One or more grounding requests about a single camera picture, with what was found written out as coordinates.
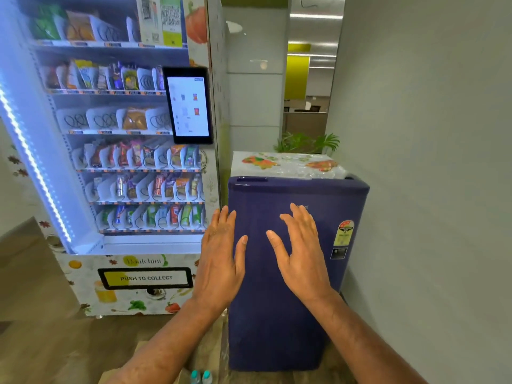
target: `human hand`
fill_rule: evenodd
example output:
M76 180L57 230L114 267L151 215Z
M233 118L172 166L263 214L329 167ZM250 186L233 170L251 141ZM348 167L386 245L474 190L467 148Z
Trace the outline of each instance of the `human hand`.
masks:
M288 288L308 305L326 297L334 290L329 284L327 267L318 241L317 226L311 214L304 206L290 205L290 214L281 214L288 226L292 253L288 255L281 238L272 230L267 231L267 238L274 248L278 259L279 271Z
M247 236L238 240L233 260L234 221L227 206L215 210L201 241L201 258L192 299L219 316L237 295L245 275Z

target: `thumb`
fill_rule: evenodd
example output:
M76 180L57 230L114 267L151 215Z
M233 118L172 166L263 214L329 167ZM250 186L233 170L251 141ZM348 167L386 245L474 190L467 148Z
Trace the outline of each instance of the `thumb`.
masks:
M281 268L282 265L288 264L290 262L290 255L286 251L283 240L281 240L276 232L273 232L272 230L267 231L267 238L270 241L272 248L274 248L279 268Z
M247 247L247 239L246 235L240 237L237 242L237 247L234 250L234 268L237 273L237 276L241 276L242 278L245 275L245 248Z

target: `left hand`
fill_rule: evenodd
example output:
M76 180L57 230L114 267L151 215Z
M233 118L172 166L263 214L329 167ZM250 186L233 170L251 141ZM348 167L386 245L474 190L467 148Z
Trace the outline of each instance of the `left hand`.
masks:
M245 248L248 237L238 240L233 260L234 221L227 206L215 210L201 241L201 259L195 277L194 299L219 316L237 295L245 275Z

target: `left arm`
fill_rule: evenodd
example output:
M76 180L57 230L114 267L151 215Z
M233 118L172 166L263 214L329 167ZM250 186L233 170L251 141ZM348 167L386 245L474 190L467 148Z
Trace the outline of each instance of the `left arm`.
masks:
M201 338L236 296L245 275L247 236L233 260L234 221L228 208L215 211L201 242L194 292L183 308L107 384L168 384Z

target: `right arm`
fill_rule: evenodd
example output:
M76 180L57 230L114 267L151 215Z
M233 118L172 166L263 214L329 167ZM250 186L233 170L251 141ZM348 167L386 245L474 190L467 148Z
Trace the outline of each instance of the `right arm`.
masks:
M360 384L426 384L426 381L352 311L329 284L315 221L304 206L281 214L288 226L292 253L273 231L274 248L286 285L311 311L347 362Z

